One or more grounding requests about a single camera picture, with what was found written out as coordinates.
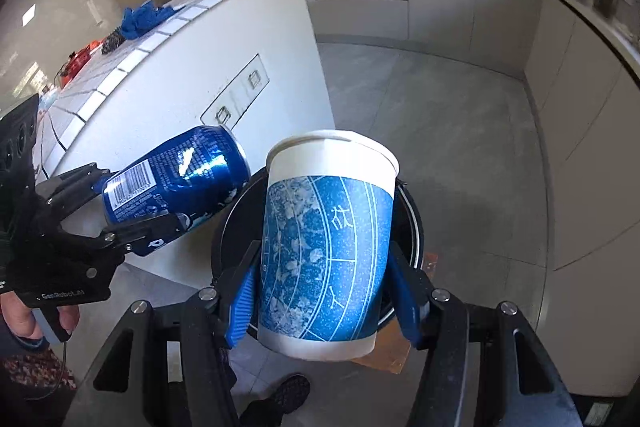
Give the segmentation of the person's left hand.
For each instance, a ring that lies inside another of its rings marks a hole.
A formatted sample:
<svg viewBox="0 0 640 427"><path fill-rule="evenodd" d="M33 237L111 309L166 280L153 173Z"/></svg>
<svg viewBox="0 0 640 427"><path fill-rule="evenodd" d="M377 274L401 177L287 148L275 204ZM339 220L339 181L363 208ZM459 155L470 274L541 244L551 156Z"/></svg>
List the person's left hand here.
<svg viewBox="0 0 640 427"><path fill-rule="evenodd" d="M9 330L17 337L28 340L40 340L44 334L37 322L34 311L25 306L14 291L1 295L1 313ZM80 320L78 306L58 308L58 321L66 333L71 334Z"/></svg>

